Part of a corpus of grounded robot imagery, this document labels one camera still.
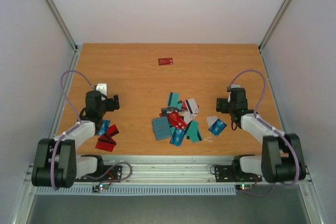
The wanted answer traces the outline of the teal leather card holder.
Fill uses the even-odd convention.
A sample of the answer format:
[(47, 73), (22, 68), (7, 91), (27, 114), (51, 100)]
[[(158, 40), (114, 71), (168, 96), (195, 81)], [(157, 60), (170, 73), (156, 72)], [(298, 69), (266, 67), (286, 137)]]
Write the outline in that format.
[(170, 138), (172, 136), (167, 117), (160, 117), (152, 120), (152, 130), (157, 141)]

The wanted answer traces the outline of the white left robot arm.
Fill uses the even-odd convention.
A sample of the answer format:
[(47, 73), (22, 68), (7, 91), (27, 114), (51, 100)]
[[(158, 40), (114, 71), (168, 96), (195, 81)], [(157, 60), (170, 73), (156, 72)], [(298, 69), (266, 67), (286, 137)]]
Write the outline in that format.
[(54, 138), (38, 142), (31, 182), (36, 187), (53, 189), (69, 188), (76, 179), (88, 175), (94, 181), (105, 177), (102, 159), (95, 155), (76, 156), (76, 149), (98, 133), (103, 116), (120, 108), (119, 97), (108, 98), (98, 90), (87, 92), (86, 106), (79, 114), (79, 121)]

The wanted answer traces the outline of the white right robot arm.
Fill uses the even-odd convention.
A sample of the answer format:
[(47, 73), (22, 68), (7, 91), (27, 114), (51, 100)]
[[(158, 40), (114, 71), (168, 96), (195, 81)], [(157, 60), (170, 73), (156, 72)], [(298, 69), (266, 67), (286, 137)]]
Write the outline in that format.
[(232, 130), (248, 132), (262, 145), (261, 155), (238, 155), (232, 161), (232, 175), (243, 180), (249, 174), (262, 176), (268, 183), (295, 184), (306, 178), (307, 171), (300, 138), (285, 133), (248, 108), (246, 90), (228, 89), (228, 98), (217, 98), (216, 111), (229, 114)]

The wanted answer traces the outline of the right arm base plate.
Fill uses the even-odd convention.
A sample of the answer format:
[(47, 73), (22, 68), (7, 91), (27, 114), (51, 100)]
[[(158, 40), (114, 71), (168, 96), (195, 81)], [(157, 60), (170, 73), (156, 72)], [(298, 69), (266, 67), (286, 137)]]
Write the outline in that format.
[(210, 168), (211, 173), (215, 177), (217, 183), (255, 183), (261, 182), (262, 178), (257, 175), (234, 172), (230, 165), (213, 165)]

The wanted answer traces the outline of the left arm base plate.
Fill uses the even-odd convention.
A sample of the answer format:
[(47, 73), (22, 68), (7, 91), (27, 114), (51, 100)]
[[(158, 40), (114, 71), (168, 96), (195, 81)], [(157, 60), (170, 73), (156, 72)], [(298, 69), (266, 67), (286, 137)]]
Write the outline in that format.
[[(94, 174), (90, 174), (90, 176), (92, 177), (99, 177), (101, 176), (104, 172), (106, 172), (108, 170), (109, 166), (104, 166), (103, 170), (100, 172), (95, 172)], [(121, 165), (117, 165), (115, 168), (109, 170), (102, 178), (100, 179), (92, 179), (89, 177), (80, 177), (80, 178), (76, 178), (75, 182), (109, 182), (111, 179), (113, 180), (118, 180), (121, 179), (121, 175), (122, 175), (122, 166)]]

